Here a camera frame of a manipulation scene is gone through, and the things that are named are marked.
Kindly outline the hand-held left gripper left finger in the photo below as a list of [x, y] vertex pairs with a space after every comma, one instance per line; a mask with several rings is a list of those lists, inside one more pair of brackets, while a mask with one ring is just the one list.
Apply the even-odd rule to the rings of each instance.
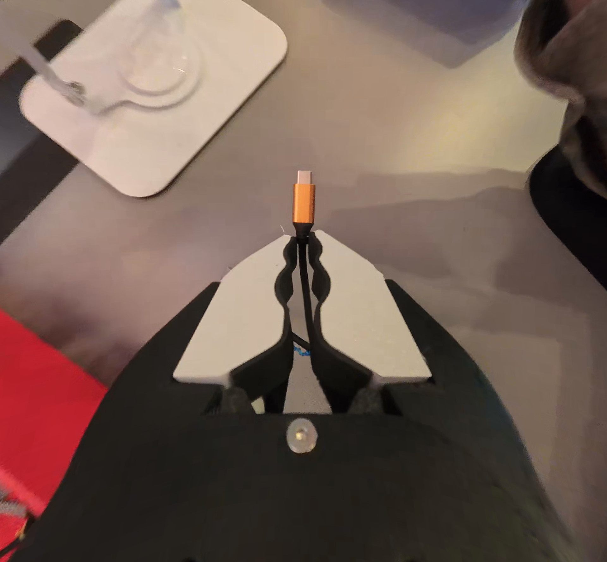
[[288, 302], [297, 242], [283, 235], [235, 265], [220, 281], [173, 378], [182, 384], [239, 388], [284, 411], [294, 360]]

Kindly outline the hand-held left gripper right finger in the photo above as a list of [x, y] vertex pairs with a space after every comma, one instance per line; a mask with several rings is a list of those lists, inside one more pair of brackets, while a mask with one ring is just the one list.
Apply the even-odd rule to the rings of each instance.
[[316, 299], [311, 366], [334, 413], [363, 389], [432, 379], [425, 357], [383, 273], [330, 234], [310, 234], [308, 262]]

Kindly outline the red plastic bin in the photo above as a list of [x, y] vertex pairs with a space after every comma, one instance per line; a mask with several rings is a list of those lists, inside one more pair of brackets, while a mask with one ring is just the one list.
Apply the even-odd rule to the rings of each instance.
[[1, 313], [1, 558], [48, 506], [106, 392]]

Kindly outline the black cushion pad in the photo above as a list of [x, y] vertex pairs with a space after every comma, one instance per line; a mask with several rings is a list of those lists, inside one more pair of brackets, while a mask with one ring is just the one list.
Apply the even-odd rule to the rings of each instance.
[[535, 164], [529, 194], [552, 233], [606, 288], [606, 200], [575, 176], [558, 146]]

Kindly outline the white metal stand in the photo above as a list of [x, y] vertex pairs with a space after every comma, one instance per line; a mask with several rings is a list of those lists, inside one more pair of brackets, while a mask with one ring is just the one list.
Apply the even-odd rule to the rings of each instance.
[[165, 189], [287, 52], [242, 0], [116, 0], [56, 57], [30, 46], [21, 114], [118, 192]]

